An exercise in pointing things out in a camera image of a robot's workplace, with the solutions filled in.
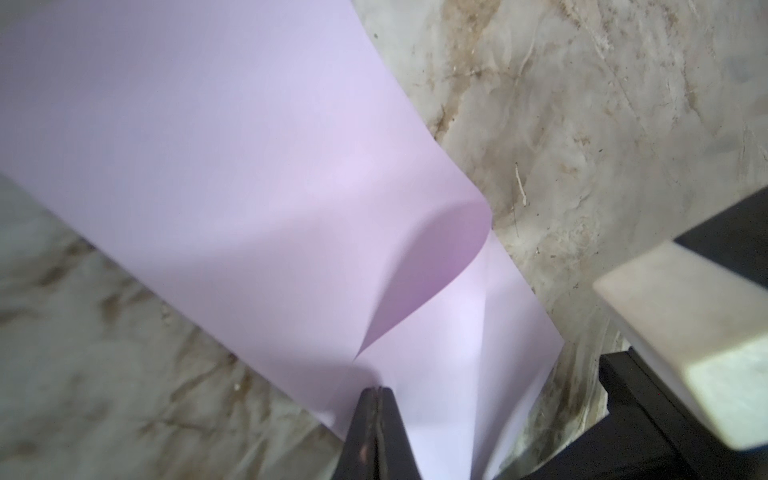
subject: marble surface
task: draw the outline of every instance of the marble surface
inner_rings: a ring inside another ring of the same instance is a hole
[[[768,184],[768,4],[354,3],[566,340],[517,478],[604,415],[592,282]],[[0,478],[328,478],[340,447],[0,178]]]

